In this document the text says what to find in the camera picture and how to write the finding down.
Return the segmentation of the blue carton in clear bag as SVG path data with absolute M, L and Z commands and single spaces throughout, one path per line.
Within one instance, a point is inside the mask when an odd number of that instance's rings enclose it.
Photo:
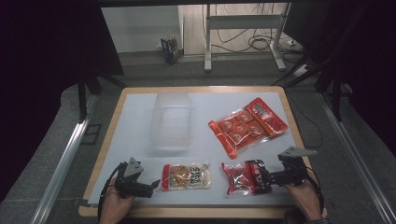
M 176 36 L 169 29 L 163 30 L 161 38 L 163 57 L 166 63 L 175 64 L 180 58 Z

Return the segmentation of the white cabinet panel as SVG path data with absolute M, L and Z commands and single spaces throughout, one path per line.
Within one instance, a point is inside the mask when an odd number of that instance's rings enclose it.
M 159 50 L 162 38 L 174 37 L 183 48 L 183 19 L 177 6 L 102 7 L 117 52 Z

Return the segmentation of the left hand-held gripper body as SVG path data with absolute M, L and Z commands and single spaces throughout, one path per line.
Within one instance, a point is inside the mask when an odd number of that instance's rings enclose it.
M 143 167 L 139 161 L 132 157 L 128 162 L 122 162 L 118 170 L 115 180 L 115 187 L 119 192 L 121 198 L 128 198 L 130 196 L 145 197 L 145 191 L 152 189 L 151 185 L 142 184 L 137 181 L 137 178 L 143 172 Z

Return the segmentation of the small red snack packet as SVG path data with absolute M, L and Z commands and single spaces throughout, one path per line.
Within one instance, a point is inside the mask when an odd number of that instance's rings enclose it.
M 221 168 L 228 180 L 228 195 L 258 195 L 257 189 L 262 175 L 257 171 L 256 160 L 239 163 L 223 162 Z

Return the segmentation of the small clear snack packet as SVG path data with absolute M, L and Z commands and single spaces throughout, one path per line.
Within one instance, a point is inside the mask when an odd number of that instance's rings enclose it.
M 165 164 L 162 190 L 209 189 L 211 174 L 206 163 Z

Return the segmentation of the person's left hand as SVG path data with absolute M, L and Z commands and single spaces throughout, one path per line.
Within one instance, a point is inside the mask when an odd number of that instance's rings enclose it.
M 121 198 L 114 184 L 115 179 L 112 178 L 104 197 L 99 224 L 119 224 L 130 212 L 134 203 L 134 196 Z

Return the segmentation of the white power strip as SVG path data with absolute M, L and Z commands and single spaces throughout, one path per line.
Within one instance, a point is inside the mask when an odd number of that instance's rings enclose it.
M 310 67 L 307 64 L 303 64 L 300 68 L 298 68 L 293 75 L 295 77 L 299 77 L 300 75 L 304 74 L 310 69 Z

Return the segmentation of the black stand legs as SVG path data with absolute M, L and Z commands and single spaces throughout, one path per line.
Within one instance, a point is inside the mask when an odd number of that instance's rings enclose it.
M 125 83 L 117 80 L 113 76 L 101 74 L 100 77 L 122 89 L 127 88 Z M 88 87 L 92 94 L 99 94 L 102 90 L 97 76 L 88 76 L 84 74 L 78 75 L 78 106 L 80 123 L 88 117 L 85 87 Z
M 280 81 L 284 81 L 284 87 L 293 87 L 304 80 L 319 74 L 317 82 L 315 84 L 315 90 L 317 92 L 325 92 L 330 85 L 332 85 L 332 100 L 331 110 L 338 121 L 341 121 L 340 116 L 340 97 L 341 97 L 341 79 L 336 73 L 336 63 L 332 56 L 329 56 L 326 60 L 321 63 L 314 63 L 314 65 L 306 72 L 302 73 L 292 81 L 287 81 L 287 78 L 294 74 L 298 68 L 302 67 L 304 63 L 309 63 L 312 60 L 310 55 L 304 55 L 294 66 L 281 78 L 276 80 L 273 85 Z

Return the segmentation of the clear plastic container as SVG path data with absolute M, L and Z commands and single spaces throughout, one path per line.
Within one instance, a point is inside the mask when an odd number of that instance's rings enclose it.
M 151 139 L 161 150 L 184 150 L 191 144 L 192 101 L 186 91 L 161 91 L 152 111 Z

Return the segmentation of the large orange snack packet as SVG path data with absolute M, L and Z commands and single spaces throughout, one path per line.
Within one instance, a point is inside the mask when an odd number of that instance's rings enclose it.
M 260 97 L 222 119 L 209 121 L 208 126 L 230 159 L 237 158 L 238 150 L 276 138 L 288 129 L 288 125 Z

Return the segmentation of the white metal stand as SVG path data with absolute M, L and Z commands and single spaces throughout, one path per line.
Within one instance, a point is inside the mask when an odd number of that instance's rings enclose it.
M 286 18 L 288 16 L 290 3 L 287 3 L 280 14 L 261 14 L 261 15 L 225 15 L 212 16 L 210 13 L 211 6 L 206 6 L 205 16 L 205 71 L 210 72 L 211 66 L 211 37 L 212 30 L 224 29 L 276 29 L 276 34 L 270 41 L 269 48 L 275 59 L 276 65 L 281 72 L 286 70 L 277 46 L 283 32 Z

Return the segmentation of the person's right hand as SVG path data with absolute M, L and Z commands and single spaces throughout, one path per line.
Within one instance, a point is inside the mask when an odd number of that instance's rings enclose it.
M 287 184 L 284 188 L 291 194 L 308 222 L 322 220 L 319 198 L 314 186 L 309 181 L 305 180 L 300 186 Z

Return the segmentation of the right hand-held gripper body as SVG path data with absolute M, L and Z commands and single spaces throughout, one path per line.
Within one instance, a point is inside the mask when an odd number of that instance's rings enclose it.
M 282 186 L 284 184 L 301 185 L 308 177 L 307 165 L 303 157 L 317 155 L 315 150 L 298 147 L 289 147 L 278 155 L 284 170 L 268 174 L 268 182 L 271 185 Z

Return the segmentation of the aluminium floor rail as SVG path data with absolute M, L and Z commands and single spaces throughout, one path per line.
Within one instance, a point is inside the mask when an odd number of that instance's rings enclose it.
M 363 161 L 361 154 L 348 134 L 344 124 L 339 121 L 332 112 L 332 104 L 329 97 L 325 93 L 318 93 L 317 97 L 321 101 L 327 117 L 342 142 L 342 145 L 346 150 L 346 154 L 354 165 L 364 187 L 367 189 L 379 215 L 382 217 L 385 224 L 396 224 L 396 213 L 393 211 L 388 198 Z
M 92 118 L 92 113 L 94 107 L 97 103 L 99 96 L 91 95 L 87 107 L 87 115 L 84 117 L 82 121 L 79 121 L 75 126 L 74 131 L 69 138 L 69 141 L 64 149 L 63 155 L 60 158 L 56 169 L 47 185 L 47 188 L 34 212 L 34 215 L 29 222 L 29 224 L 45 224 L 50 211 L 56 201 L 56 198 L 61 190 L 61 187 L 64 183 L 65 177 L 68 173 L 68 170 L 72 164 L 72 161 L 77 153 L 78 147 L 82 140 L 82 137 L 89 125 L 89 122 Z

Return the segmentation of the white table mat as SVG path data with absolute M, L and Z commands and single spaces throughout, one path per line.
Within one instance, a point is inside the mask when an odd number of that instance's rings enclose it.
M 110 146 L 103 168 L 96 180 L 89 204 L 97 204 L 100 193 L 113 170 L 122 161 L 135 158 L 144 167 L 138 181 L 150 184 L 162 177 L 166 164 L 185 164 L 207 162 L 211 174 L 209 189 L 187 189 L 163 191 L 155 189 L 151 198 L 138 198 L 137 205 L 158 206 L 231 206 L 238 205 L 292 205 L 293 199 L 282 187 L 263 195 L 229 196 L 228 181 L 221 169 L 223 163 L 232 163 L 223 146 L 208 127 L 211 120 L 220 119 L 260 97 L 287 124 L 291 119 L 286 116 L 286 107 L 281 104 L 276 92 L 239 92 L 239 93 L 190 93 L 191 107 L 191 145 L 182 151 L 166 152 L 153 147 L 151 138 L 151 118 L 156 95 L 154 93 L 129 94 L 123 103 L 119 120 L 111 137 Z

